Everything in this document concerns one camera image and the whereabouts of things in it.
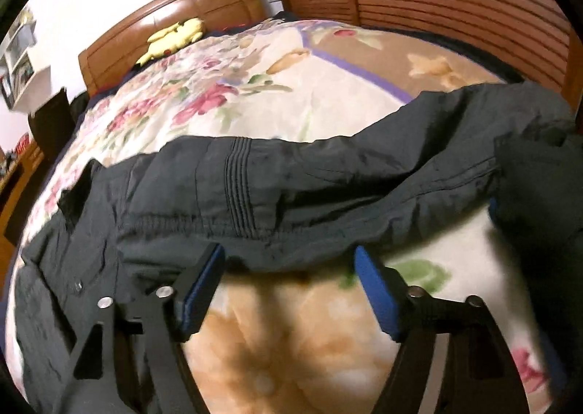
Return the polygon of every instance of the black jacket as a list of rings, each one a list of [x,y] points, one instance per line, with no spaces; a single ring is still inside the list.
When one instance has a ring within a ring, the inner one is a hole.
[[[87,308],[173,282],[208,241],[251,271],[288,271],[356,243],[424,238],[492,190],[496,138],[572,127],[553,92],[489,84],[424,92],[353,137],[183,137],[108,169],[89,163],[23,251],[16,327],[29,401],[50,411]]]
[[[536,321],[550,340],[549,412],[583,405],[583,137],[501,140],[500,181],[490,214],[514,246]]]

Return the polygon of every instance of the floral comforter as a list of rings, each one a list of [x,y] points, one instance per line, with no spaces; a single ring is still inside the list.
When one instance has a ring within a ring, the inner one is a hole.
[[[421,90],[481,82],[499,79],[419,39],[330,21],[269,20],[235,36],[202,40],[149,67],[87,113],[33,208],[24,244],[91,158],[109,166],[182,135],[290,141],[352,135]],[[485,208],[432,241],[381,256],[408,283],[438,297],[482,296],[511,347],[531,412],[544,411],[549,394],[528,296]],[[22,264],[18,259],[13,279]],[[11,291],[7,362],[22,390],[13,308]],[[202,330],[184,344],[214,414],[369,412],[397,348],[378,328],[354,274],[339,266],[225,276]],[[430,384],[438,389],[436,380]]]

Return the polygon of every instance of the metal bolt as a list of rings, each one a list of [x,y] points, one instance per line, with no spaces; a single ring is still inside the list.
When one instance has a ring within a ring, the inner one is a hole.
[[[174,289],[171,286],[162,286],[161,288],[156,289],[156,295],[159,298],[169,297],[174,293]]]
[[[425,291],[425,289],[421,288],[420,286],[409,286],[409,289],[407,290],[407,294],[409,295],[409,297],[423,297],[427,295],[427,292]]]
[[[473,307],[482,307],[484,305],[484,301],[482,300],[481,297],[478,296],[469,296],[466,299],[466,302],[472,305]]]
[[[102,297],[99,301],[97,301],[97,306],[100,309],[105,309],[113,304],[113,299],[111,297]]]

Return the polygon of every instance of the pikachu plush toy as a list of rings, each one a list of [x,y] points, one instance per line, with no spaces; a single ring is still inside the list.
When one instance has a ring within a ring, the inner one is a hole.
[[[150,59],[174,54],[188,43],[198,41],[205,32],[202,19],[192,18],[155,32],[148,38],[148,52],[136,64],[143,66]]]

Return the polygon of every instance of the wooden desk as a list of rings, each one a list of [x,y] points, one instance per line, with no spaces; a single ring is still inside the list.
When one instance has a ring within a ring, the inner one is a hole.
[[[26,218],[48,171],[35,141],[18,157],[0,180],[0,289]]]

